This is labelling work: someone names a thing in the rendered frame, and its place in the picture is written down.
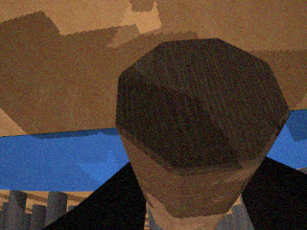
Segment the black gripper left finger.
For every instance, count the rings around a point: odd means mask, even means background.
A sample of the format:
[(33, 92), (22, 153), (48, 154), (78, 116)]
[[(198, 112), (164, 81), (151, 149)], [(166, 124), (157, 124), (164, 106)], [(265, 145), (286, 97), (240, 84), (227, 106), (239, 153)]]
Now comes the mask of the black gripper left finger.
[(76, 208), (42, 230), (143, 230), (146, 199), (127, 162)]

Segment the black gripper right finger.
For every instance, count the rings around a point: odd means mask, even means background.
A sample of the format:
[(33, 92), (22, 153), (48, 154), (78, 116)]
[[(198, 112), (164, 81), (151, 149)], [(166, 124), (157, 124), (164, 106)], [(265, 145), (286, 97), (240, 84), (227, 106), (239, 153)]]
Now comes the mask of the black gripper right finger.
[(254, 230), (307, 230), (307, 173), (265, 157), (242, 199)]

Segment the blue flat strip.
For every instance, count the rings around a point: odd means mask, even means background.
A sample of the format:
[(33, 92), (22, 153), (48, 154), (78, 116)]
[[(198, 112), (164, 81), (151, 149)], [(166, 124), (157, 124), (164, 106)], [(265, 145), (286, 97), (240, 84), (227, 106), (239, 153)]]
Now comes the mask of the blue flat strip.
[[(307, 110), (289, 110), (268, 156), (307, 166)], [(116, 127), (0, 137), (1, 191), (92, 192), (130, 159)]]

